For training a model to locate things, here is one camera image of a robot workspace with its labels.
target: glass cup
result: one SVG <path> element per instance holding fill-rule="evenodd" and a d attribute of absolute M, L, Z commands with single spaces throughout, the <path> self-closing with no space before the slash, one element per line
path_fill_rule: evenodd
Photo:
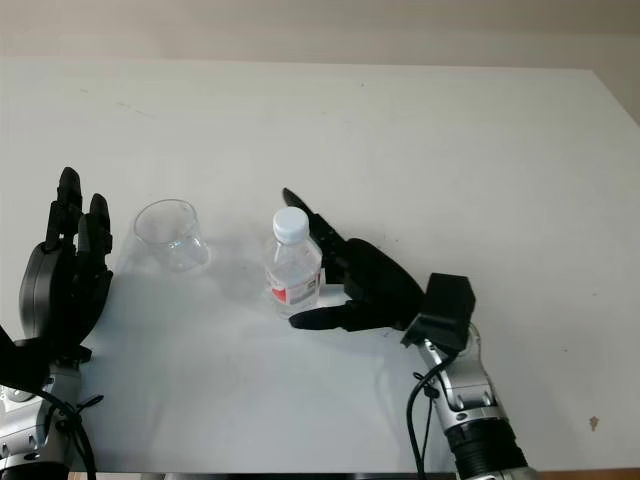
<path fill-rule="evenodd" d="M 133 231 L 158 263 L 172 272 L 185 272 L 209 261 L 196 211 L 184 200 L 148 205 L 136 217 Z"/>

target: white wall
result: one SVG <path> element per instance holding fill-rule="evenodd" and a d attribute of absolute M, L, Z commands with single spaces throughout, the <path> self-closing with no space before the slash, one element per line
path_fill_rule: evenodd
<path fill-rule="evenodd" d="M 640 121 L 634 0 L 0 0 L 0 54 L 586 68 Z"/>

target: red label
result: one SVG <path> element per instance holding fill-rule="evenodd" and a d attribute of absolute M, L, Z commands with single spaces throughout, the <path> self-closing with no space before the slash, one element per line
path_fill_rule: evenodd
<path fill-rule="evenodd" d="M 272 288 L 271 291 L 273 292 L 273 294 L 276 296 L 276 298 L 278 300 L 280 300 L 282 303 L 287 303 L 287 289 L 283 288 L 282 290 L 276 290 L 275 288 Z"/>

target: white bottle cap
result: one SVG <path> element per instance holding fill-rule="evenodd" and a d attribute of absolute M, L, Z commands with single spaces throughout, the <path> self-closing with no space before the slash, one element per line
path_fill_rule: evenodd
<path fill-rule="evenodd" d="M 304 241 L 309 236 L 307 214 L 296 207 L 281 208 L 273 216 L 273 233 L 285 245 Z"/>

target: wire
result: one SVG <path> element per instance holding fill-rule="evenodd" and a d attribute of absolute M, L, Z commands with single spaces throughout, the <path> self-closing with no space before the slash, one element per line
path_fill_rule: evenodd
<path fill-rule="evenodd" d="M 427 440 L 429 439 L 429 427 L 431 426 L 431 413 L 433 412 L 433 398 L 429 397 L 429 412 L 427 413 L 427 428 L 424 431 L 424 442 L 422 442 L 422 455 L 420 455 L 420 462 L 424 468 L 424 459 L 427 452 Z"/>
<path fill-rule="evenodd" d="M 422 457 L 420 455 L 420 449 L 418 447 L 418 440 L 416 440 L 416 432 L 413 428 L 413 404 L 416 401 L 416 397 L 420 393 L 421 390 L 424 389 L 425 386 L 431 381 L 433 377 L 435 377 L 442 370 L 447 368 L 451 363 L 456 359 L 456 355 L 452 355 L 447 357 L 443 362 L 439 363 L 431 370 L 427 372 L 427 374 L 422 377 L 409 395 L 409 400 L 407 401 L 407 429 L 409 430 L 409 441 L 411 442 L 411 450 L 413 451 L 413 458 L 416 462 L 416 468 L 418 470 L 418 480 L 426 480 L 426 476 L 424 474 L 424 464 L 422 463 Z"/>
<path fill-rule="evenodd" d="M 91 443 L 89 442 L 89 437 L 87 436 L 87 432 L 85 432 L 84 427 L 82 426 L 80 416 L 74 411 L 73 407 L 67 405 L 58 397 L 50 394 L 49 392 L 41 390 L 30 393 L 33 393 L 34 395 L 37 395 L 40 398 L 46 400 L 55 408 L 60 410 L 60 412 L 62 412 L 62 414 L 66 417 L 66 420 L 69 422 L 71 427 L 69 433 L 71 434 L 73 443 L 78 450 L 78 455 L 80 455 L 80 458 L 82 458 L 82 462 L 84 463 L 85 469 L 87 470 L 87 480 L 96 480 L 96 462 L 93 456 L 93 450 L 91 449 Z"/>

